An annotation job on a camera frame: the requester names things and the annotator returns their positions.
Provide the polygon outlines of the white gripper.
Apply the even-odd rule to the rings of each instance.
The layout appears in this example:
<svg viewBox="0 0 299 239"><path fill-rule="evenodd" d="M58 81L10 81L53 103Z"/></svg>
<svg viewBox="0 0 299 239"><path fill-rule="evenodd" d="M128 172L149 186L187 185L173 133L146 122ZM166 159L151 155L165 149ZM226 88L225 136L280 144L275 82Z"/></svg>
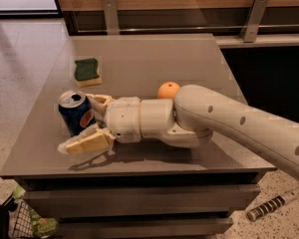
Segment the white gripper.
<svg viewBox="0 0 299 239"><path fill-rule="evenodd" d="M111 96L96 94L87 94L87 98L97 123L60 143L60 153L73 155L101 150L112 153L115 140L132 143L142 139L139 98L119 98L114 101Z"/></svg>

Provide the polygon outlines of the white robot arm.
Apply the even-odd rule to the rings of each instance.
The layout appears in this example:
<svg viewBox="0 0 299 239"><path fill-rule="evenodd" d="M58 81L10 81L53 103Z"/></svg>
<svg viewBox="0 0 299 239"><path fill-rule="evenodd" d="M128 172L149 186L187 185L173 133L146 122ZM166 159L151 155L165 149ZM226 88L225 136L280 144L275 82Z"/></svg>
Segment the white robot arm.
<svg viewBox="0 0 299 239"><path fill-rule="evenodd" d="M177 147L198 147L218 132L250 149L299 181L299 123L250 107L196 85L165 99L113 99L86 94L90 112L101 118L58 146L64 154L111 151L113 144L158 139Z"/></svg>

